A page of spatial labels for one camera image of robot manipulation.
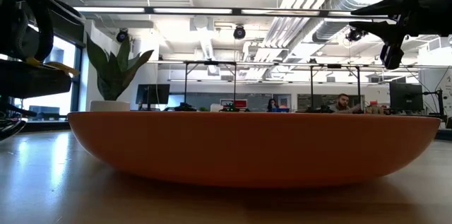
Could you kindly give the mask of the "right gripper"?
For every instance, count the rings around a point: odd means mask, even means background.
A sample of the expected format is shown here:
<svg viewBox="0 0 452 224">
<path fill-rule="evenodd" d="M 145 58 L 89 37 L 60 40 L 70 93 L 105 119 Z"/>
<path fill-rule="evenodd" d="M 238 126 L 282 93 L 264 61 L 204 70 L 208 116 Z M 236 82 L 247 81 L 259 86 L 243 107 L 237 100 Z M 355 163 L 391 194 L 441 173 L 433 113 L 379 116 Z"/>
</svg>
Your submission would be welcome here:
<svg viewBox="0 0 452 224">
<path fill-rule="evenodd" d="M 406 35 L 451 34 L 451 0 L 383 0 L 353 10 L 354 16 L 392 16 L 396 24 L 352 21 L 349 25 L 376 35 L 386 45 L 400 45 Z"/>
</svg>

